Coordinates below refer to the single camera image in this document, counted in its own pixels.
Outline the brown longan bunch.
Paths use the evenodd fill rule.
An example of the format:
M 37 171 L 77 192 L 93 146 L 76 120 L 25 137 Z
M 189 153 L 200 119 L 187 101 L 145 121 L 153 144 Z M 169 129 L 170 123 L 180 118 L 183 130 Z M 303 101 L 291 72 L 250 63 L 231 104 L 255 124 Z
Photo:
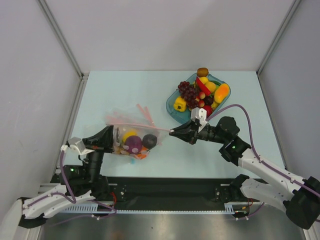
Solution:
M 120 143 L 118 143 L 118 142 L 116 142 L 116 143 L 113 145 L 113 153 L 116 154 L 116 155 L 125 155 L 125 156 L 127 156 L 127 155 L 130 154 L 130 153 L 129 153 L 127 150 L 125 150 L 125 149 L 123 148 L 123 146 L 122 146 Z

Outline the clear zip bag pink zipper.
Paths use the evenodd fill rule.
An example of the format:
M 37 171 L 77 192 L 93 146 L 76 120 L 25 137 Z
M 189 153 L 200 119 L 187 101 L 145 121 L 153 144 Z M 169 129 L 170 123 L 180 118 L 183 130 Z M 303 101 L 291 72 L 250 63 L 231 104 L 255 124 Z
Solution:
M 170 130 L 138 123 L 118 123 L 113 125 L 112 153 L 143 160 L 150 151 L 162 144 Z

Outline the orange fruit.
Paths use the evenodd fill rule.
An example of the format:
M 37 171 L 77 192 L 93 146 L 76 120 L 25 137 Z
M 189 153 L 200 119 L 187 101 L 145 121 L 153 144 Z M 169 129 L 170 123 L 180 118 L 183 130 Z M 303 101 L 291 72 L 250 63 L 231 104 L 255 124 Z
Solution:
M 141 151 L 136 155 L 138 160 L 143 160 L 149 155 L 149 149 L 143 147 Z

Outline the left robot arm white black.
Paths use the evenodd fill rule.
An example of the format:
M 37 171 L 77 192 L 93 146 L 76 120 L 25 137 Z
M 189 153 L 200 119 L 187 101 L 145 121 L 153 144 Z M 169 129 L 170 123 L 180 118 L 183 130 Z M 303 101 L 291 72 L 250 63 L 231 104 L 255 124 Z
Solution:
M 101 175 L 101 167 L 104 155 L 112 153 L 113 146 L 113 125 L 107 125 L 87 138 L 70 138 L 60 149 L 59 184 L 37 197 L 21 199 L 22 213 L 18 226 L 36 228 L 72 205 L 107 199 L 111 190 L 107 177 Z M 79 157 L 84 156 L 81 165 L 64 164 L 68 150 Z

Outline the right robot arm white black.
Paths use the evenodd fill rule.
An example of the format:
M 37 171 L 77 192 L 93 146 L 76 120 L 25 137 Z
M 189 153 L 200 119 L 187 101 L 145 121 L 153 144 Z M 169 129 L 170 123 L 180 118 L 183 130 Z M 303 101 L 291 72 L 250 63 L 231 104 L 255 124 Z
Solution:
M 310 176 L 303 178 L 268 161 L 254 151 L 251 144 L 239 136 L 234 118 L 222 117 L 216 126 L 199 119 L 173 128 L 169 135 L 194 145 L 198 140 L 219 143 L 223 159 L 248 170 L 264 183 L 238 176 L 230 188 L 231 196 L 242 201 L 245 197 L 259 200 L 281 211 L 298 227 L 308 230 L 320 216 L 320 182 Z

